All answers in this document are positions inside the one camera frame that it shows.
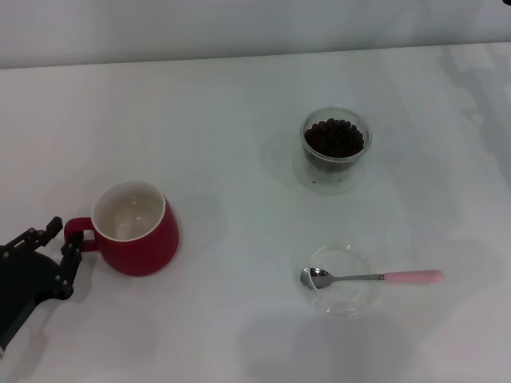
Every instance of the glass bowl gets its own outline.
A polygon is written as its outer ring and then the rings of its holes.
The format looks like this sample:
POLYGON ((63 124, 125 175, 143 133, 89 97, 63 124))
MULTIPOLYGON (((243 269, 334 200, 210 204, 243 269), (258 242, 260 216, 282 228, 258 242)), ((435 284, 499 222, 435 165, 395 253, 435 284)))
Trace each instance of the glass bowl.
POLYGON ((324 289, 312 283, 310 268, 318 267, 334 276, 374 274, 369 263, 351 245, 333 243, 319 248, 299 262, 295 270, 303 295, 321 311, 330 314, 357 314, 374 301, 378 284, 371 281, 334 282, 324 289))
POLYGON ((372 142, 369 126, 356 113, 341 107, 329 107, 316 110, 308 115, 300 129, 302 155, 300 173, 303 181, 314 189, 325 192, 341 192, 356 185, 364 176, 368 164, 367 153, 372 142), (305 132, 313 124, 330 118, 350 121, 362 133, 364 146, 362 150, 349 157, 329 157, 314 150, 305 139, 305 132))

